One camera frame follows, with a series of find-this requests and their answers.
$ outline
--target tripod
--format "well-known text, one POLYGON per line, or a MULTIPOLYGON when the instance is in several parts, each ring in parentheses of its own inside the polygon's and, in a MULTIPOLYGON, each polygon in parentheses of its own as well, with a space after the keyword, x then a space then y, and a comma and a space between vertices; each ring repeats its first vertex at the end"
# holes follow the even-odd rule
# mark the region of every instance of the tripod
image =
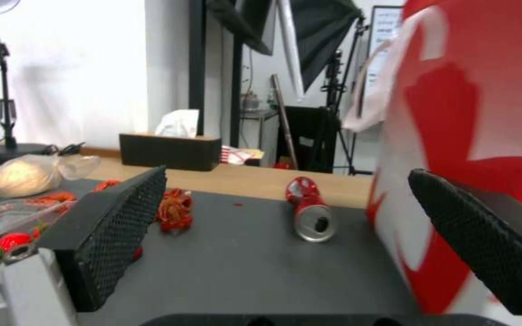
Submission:
MULTIPOLYGON (((325 70, 325 85, 321 87, 321 91, 325 91, 327 93, 325 103, 325 107, 327 108, 328 112, 327 120, 331 118, 335 121, 335 124, 332 125, 326 123, 326 125, 322 127, 322 132, 319 133, 319 136, 315 140, 310 156, 310 161, 313 162, 315 160, 315 157, 317 156, 317 153, 323 146, 322 144, 325 135, 328 134, 330 128, 335 128, 335 132, 339 136, 340 142, 342 144, 344 156, 348 161, 348 175, 371 174, 370 171, 359 171, 355 169, 353 164, 353 153, 356 145, 356 137, 354 135, 352 154, 350 154, 348 144, 346 143, 346 140, 342 134, 342 127, 339 120, 339 106, 342 102, 342 95, 347 91, 347 87, 345 85, 348 81, 350 64, 352 62, 352 58, 356 50, 356 45, 358 43, 358 40, 361 39, 365 31, 367 31, 368 29, 369 25, 364 25, 364 17, 358 18, 356 22, 356 31, 352 40, 352 47, 350 48, 350 54, 348 56, 348 63, 346 64, 346 68, 341 82, 340 80, 338 80, 338 74, 340 73, 340 68, 342 66, 342 50, 337 50, 327 63, 327 68, 325 70)), ((335 141, 333 144, 333 151, 335 151, 335 141)), ((334 169, 333 155, 330 161, 328 162, 328 165, 330 170, 334 169)))

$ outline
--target wooden table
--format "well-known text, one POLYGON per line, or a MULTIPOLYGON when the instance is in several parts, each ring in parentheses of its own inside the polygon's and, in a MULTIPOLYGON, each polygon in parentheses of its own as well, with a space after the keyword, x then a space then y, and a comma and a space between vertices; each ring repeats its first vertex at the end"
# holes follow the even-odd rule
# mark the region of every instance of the wooden table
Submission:
MULTIPOLYGON (((100 166, 88 176, 93 180, 126 180, 149 168, 122 165, 117 158, 102 158, 100 166)), ((284 200, 286 185, 296 176, 313 179, 330 206, 365 208, 371 176, 342 176, 279 169, 220 164, 201 173, 168 169, 167 187, 215 192, 236 196, 284 200)))

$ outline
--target lamp base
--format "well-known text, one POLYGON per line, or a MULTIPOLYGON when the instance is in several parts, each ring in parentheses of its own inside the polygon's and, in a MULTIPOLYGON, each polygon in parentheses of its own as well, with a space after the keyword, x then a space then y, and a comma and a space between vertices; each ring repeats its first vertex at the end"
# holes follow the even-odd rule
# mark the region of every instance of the lamp base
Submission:
POLYGON ((14 149, 8 149, 5 145, 0 145, 0 165, 27 154, 44 155, 47 146, 42 144, 17 144, 14 149))

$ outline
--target bread in plastic bag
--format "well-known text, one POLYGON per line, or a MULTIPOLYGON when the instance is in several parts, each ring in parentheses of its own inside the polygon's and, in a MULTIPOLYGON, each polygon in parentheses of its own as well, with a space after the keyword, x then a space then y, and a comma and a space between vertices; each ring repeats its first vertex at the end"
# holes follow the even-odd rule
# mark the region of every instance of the bread in plastic bag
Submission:
POLYGON ((100 164, 97 156, 25 155, 0 166, 0 198, 26 197, 81 179, 100 164))

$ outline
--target black tissue box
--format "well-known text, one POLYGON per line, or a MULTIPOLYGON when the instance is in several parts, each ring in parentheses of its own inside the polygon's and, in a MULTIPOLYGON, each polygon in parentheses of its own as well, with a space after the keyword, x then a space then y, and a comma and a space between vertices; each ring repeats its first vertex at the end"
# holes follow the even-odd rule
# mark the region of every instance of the black tissue box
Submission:
POLYGON ((221 139, 120 134, 120 154, 124 165, 211 171, 220 161, 221 139))

